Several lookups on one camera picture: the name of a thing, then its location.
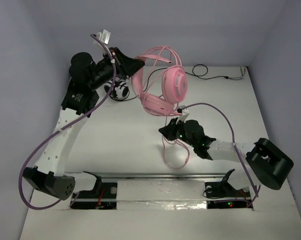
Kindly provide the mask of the pink over-ear headphones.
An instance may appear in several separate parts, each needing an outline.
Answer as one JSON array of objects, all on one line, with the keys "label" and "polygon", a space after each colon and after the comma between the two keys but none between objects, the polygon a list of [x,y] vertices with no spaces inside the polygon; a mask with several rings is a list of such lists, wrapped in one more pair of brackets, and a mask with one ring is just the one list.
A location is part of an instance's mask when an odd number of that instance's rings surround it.
[{"label": "pink over-ear headphones", "polygon": [[131,86],[135,96],[140,100],[143,109],[150,115],[165,117],[180,116],[181,114],[177,112],[177,108],[179,103],[187,96],[188,77],[179,55],[169,46],[155,46],[145,51],[142,55],[136,56],[135,59],[141,60],[143,63],[147,60],[154,60],[155,64],[158,61],[170,64],[172,62],[170,59],[162,57],[164,50],[169,51],[170,55],[174,57],[175,64],[166,68],[155,78],[155,80],[161,78],[162,96],[149,93],[149,89],[153,83],[150,83],[144,89],[142,68],[131,77]]}]

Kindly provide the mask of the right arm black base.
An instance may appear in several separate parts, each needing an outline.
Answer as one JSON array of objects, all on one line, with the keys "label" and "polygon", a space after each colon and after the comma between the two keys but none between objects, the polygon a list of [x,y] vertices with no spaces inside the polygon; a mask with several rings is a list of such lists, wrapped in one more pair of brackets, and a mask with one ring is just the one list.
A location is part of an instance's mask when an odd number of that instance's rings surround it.
[{"label": "right arm black base", "polygon": [[235,169],[229,170],[221,181],[205,183],[202,196],[208,199],[208,209],[240,209],[252,208],[250,193],[244,193],[243,189],[236,190],[228,180]]}]

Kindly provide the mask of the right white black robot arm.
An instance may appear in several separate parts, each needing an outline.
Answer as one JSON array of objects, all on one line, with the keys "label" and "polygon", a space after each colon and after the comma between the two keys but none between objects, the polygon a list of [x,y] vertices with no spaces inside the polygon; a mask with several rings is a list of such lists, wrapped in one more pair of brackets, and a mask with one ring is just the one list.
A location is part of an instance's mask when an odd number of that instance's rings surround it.
[{"label": "right white black robot arm", "polygon": [[266,138],[254,143],[221,141],[206,135],[199,122],[193,119],[173,118],[158,131],[169,141],[180,140],[189,145],[201,159],[240,163],[241,169],[229,170],[219,183],[228,197],[249,186],[280,190],[294,166],[294,162]]}]

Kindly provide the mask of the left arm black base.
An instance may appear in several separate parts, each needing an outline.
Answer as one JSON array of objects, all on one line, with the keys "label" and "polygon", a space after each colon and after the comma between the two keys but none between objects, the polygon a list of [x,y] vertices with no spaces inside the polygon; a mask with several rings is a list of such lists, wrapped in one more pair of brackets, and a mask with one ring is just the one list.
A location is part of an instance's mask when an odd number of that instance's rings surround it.
[{"label": "left arm black base", "polygon": [[69,207],[73,210],[116,210],[117,182],[103,182],[102,177],[91,172],[84,172],[95,177],[91,190],[74,193]]}]

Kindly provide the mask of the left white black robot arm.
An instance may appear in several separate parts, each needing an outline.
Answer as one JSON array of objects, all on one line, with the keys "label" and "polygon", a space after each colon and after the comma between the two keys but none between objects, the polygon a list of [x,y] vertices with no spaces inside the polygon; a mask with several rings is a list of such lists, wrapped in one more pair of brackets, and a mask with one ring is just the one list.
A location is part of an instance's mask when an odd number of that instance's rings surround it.
[{"label": "left white black robot arm", "polygon": [[109,48],[102,60],[94,62],[87,52],[79,52],[70,60],[70,82],[61,104],[54,132],[39,148],[45,147],[33,167],[23,164],[18,187],[22,192],[22,181],[26,180],[35,190],[67,200],[79,191],[79,175],[66,175],[65,166],[70,151],[81,128],[93,111],[101,106],[97,89],[117,78],[128,79],[144,67],[137,58],[124,55],[117,47]]}]

